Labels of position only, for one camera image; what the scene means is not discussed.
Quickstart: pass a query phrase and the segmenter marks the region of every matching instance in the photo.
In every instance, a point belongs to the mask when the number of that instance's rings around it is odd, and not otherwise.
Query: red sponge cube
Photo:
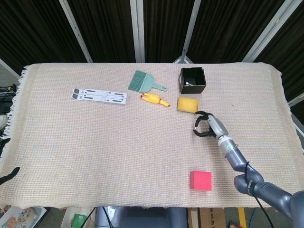
[[[196,190],[211,191],[211,172],[192,171],[190,173],[190,188]]]

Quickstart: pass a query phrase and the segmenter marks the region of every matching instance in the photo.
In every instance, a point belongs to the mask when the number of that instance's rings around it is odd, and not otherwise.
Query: dustpan brush bristles
[[[144,81],[146,75],[147,74],[145,72],[136,71],[128,89],[139,92],[143,85],[143,81]]]

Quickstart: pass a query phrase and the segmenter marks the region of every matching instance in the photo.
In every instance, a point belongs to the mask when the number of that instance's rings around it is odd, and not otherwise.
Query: metal frame
[[[192,61],[186,56],[186,54],[188,52],[189,44],[191,41],[193,29],[194,29],[195,22],[196,22],[196,17],[198,16],[198,12],[200,9],[200,2],[201,2],[201,0],[194,1],[192,13],[191,13],[191,17],[190,17],[190,21],[189,21],[189,25],[188,25],[187,35],[185,38],[184,47],[182,49],[181,56],[178,59],[176,59],[173,63],[189,63],[189,62],[192,63]]]
[[[253,62],[263,51],[269,41],[274,37],[277,31],[284,25],[290,15],[300,5],[302,0],[285,0],[276,14],[272,17],[269,24],[256,40],[254,45],[248,51],[242,62]]]
[[[86,58],[87,62],[88,63],[93,63],[92,58],[90,56],[90,53],[89,53],[89,51],[86,47],[86,43],[85,43],[84,39],[82,38],[79,27],[76,23],[73,12],[70,8],[70,5],[68,4],[67,0],[59,0],[59,2],[60,2],[60,5],[61,5],[65,15],[66,15],[66,18],[67,18],[68,22],[70,23],[70,26],[71,26],[71,28],[72,28],[75,36],[76,36],[76,39],[77,39],[77,41],[80,45],[80,48],[85,55],[85,58]]]
[[[299,132],[299,134],[302,136],[302,138],[304,138],[304,132],[302,132],[302,130],[299,128],[299,126],[294,123],[294,127],[296,129],[297,132]]]
[[[304,93],[300,94],[296,98],[292,99],[290,102],[288,102],[289,107],[292,107],[296,105],[297,103],[300,103],[301,101],[304,100]]]
[[[0,64],[7,69],[12,75],[14,75],[17,79],[20,78],[20,75],[17,74],[16,71],[14,71],[12,68],[10,68],[9,65],[7,65],[2,59],[0,59]]]
[[[144,53],[143,0],[130,0],[130,7],[131,7],[135,59],[137,63],[144,63],[145,53]]]

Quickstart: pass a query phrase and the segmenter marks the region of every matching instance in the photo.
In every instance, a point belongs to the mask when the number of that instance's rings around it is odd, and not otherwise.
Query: woven mat
[[[213,113],[266,181],[304,188],[304,157],[280,72],[262,63],[35,64],[22,73],[9,114],[0,203],[52,206],[257,207],[238,193],[234,172],[214,138],[192,132],[196,115],[178,112],[182,67],[204,67],[199,109]],[[171,107],[127,90],[135,70],[151,73]],[[77,101],[73,88],[128,93],[126,105]],[[191,190],[190,172],[212,172],[212,191]]]

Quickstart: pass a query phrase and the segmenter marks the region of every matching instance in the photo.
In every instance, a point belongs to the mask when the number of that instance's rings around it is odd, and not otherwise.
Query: yellow rubber chicken
[[[166,107],[169,107],[170,104],[164,100],[162,100],[159,96],[155,94],[147,94],[147,93],[142,93],[141,98],[145,101],[151,102],[153,104],[161,104]]]

